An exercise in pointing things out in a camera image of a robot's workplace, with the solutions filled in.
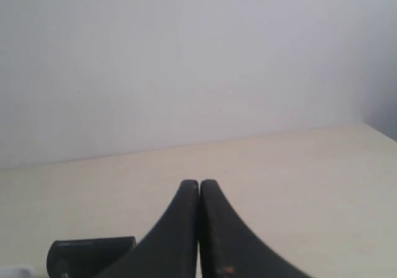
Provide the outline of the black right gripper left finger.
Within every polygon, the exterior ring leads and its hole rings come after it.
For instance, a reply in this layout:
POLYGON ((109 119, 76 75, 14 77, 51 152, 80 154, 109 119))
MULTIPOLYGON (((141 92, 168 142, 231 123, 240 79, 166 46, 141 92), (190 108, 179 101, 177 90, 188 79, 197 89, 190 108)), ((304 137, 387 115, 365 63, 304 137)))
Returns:
POLYGON ((98 277, 195 277, 199 184, 183 180, 171 203, 137 246, 98 277))

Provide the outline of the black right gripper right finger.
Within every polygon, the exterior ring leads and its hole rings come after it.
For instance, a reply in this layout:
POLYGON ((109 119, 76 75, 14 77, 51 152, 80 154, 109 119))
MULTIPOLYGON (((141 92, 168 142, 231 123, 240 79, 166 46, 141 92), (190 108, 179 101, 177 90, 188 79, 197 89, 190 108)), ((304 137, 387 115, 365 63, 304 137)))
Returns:
POLYGON ((199 246, 203 277, 308 277, 251 231, 213 179, 200 184, 199 246))

